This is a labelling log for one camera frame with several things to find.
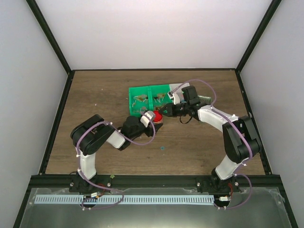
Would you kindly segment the clear plastic jar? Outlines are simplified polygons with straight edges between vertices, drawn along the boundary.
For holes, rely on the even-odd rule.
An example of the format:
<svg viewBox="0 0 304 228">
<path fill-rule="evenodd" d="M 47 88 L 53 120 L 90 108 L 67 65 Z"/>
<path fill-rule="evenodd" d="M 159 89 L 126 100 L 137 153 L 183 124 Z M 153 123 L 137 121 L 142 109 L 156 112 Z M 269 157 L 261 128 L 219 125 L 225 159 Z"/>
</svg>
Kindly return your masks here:
<svg viewBox="0 0 304 228">
<path fill-rule="evenodd" d="M 160 119 L 160 120 L 156 119 L 156 120 L 153 121 L 153 124 L 154 125 L 163 124 L 163 120 L 162 119 Z"/>
</svg>

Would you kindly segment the red jar lid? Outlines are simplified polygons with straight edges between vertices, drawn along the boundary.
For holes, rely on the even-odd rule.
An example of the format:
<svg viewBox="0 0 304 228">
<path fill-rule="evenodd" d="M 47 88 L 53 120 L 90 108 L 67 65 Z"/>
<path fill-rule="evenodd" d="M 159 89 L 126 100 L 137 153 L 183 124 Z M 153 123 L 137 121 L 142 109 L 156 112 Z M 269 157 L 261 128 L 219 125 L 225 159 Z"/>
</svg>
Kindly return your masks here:
<svg viewBox="0 0 304 228">
<path fill-rule="evenodd" d="M 153 113 L 155 114 L 154 120 L 156 120 L 156 119 L 158 119 L 158 120 L 163 119 L 162 114 L 160 114 L 160 112 L 158 110 L 153 111 Z"/>
</svg>

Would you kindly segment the white candy bin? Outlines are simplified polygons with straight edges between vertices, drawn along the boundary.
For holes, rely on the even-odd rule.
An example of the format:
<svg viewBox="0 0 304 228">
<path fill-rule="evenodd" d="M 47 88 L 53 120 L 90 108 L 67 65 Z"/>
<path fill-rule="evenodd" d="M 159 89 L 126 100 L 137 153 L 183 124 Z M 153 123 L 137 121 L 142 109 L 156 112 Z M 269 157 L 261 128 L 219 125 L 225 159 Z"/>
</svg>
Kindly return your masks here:
<svg viewBox="0 0 304 228">
<path fill-rule="evenodd" d="M 190 86 L 189 83 L 185 83 L 183 84 L 182 86 L 180 86 L 181 83 L 175 83 L 175 84 L 169 84 L 169 87 L 170 87 L 170 91 L 172 92 L 173 90 L 175 90 L 177 87 L 178 89 L 175 91 L 179 96 L 182 95 L 182 88 L 184 87 L 187 87 L 187 86 Z"/>
</svg>

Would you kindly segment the green plastic scoop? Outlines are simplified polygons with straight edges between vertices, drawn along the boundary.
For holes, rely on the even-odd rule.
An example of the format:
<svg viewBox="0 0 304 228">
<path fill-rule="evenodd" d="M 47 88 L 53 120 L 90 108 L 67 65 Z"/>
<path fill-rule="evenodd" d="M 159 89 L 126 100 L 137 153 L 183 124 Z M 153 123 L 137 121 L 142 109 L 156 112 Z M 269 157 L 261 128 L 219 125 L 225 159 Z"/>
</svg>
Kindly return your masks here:
<svg viewBox="0 0 304 228">
<path fill-rule="evenodd" d="M 212 103 L 212 98 L 211 97 L 203 96 L 203 95 L 199 95 L 198 97 L 199 97 L 199 99 L 202 103 L 205 103 L 207 105 L 211 105 L 211 103 Z"/>
</svg>

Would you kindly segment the green double candy bin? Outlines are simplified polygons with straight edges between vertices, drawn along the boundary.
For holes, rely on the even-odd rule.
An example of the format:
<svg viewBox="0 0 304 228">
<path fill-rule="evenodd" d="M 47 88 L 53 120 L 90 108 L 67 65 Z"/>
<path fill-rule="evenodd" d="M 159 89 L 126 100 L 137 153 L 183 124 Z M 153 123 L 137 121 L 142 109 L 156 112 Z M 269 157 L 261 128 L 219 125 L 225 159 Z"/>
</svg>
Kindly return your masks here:
<svg viewBox="0 0 304 228">
<path fill-rule="evenodd" d="M 129 87 L 130 115 L 140 117 L 144 111 L 156 111 L 171 103 L 170 90 L 169 84 Z"/>
</svg>

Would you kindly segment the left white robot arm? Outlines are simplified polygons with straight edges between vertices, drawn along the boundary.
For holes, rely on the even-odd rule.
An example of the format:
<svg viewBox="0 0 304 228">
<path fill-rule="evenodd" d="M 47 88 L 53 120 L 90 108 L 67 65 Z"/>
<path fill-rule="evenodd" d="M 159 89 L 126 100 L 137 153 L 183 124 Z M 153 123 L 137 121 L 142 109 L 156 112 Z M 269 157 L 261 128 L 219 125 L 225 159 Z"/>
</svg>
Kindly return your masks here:
<svg viewBox="0 0 304 228">
<path fill-rule="evenodd" d="M 115 128 L 111 122 L 95 114 L 73 129 L 70 137 L 76 148 L 77 172 L 82 177 L 80 186 L 87 192 L 96 188 L 95 154 L 105 143 L 122 151 L 131 143 L 135 144 L 134 139 L 142 134 L 153 138 L 163 126 L 162 121 L 155 122 L 154 119 L 155 113 L 147 111 L 140 117 L 128 116 L 121 127 Z"/>
</svg>

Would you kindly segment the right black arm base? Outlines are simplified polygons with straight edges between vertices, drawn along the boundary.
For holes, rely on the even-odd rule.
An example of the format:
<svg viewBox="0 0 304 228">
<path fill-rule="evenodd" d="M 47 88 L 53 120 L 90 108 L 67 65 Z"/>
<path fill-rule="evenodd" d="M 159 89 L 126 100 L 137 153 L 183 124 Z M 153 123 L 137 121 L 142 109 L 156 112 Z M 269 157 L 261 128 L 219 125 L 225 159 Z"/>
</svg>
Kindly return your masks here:
<svg viewBox="0 0 304 228">
<path fill-rule="evenodd" d="M 199 192 L 228 193 L 231 190 L 239 191 L 239 186 L 235 185 L 236 178 L 230 177 L 222 180 L 216 174 L 215 169 L 210 175 L 197 176 L 195 181 Z"/>
</svg>

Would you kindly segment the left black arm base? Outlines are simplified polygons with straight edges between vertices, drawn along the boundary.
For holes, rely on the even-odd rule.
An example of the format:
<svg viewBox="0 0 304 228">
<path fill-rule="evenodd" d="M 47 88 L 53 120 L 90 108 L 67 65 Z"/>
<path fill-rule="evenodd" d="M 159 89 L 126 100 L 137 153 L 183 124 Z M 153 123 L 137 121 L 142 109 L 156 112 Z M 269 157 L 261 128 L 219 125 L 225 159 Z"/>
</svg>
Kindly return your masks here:
<svg viewBox="0 0 304 228">
<path fill-rule="evenodd" d="M 101 189 L 95 187 L 94 185 L 88 183 L 75 171 L 69 174 L 71 178 L 70 183 L 70 192 L 79 192 L 79 193 L 93 193 L 97 191 L 109 192 L 109 190 Z M 104 175 L 96 174 L 90 181 L 98 186 L 110 188 L 112 186 L 112 179 Z"/>
</svg>

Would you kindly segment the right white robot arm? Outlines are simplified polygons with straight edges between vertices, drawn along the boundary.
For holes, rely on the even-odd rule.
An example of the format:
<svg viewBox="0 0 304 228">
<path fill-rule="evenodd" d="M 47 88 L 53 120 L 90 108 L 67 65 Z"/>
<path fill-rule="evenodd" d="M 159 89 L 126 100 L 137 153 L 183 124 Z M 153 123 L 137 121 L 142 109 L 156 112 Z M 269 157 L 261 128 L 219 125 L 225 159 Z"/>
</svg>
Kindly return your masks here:
<svg viewBox="0 0 304 228">
<path fill-rule="evenodd" d="M 181 93 L 183 101 L 178 100 L 177 93 L 170 91 L 168 96 L 173 102 L 163 105 L 159 112 L 167 117 L 188 115 L 222 132 L 226 155 L 213 169 L 211 185 L 214 190 L 223 191 L 228 186 L 228 180 L 236 175 L 236 170 L 246 166 L 262 150 L 253 121 L 249 116 L 230 115 L 204 102 L 192 85 L 182 88 Z"/>
</svg>

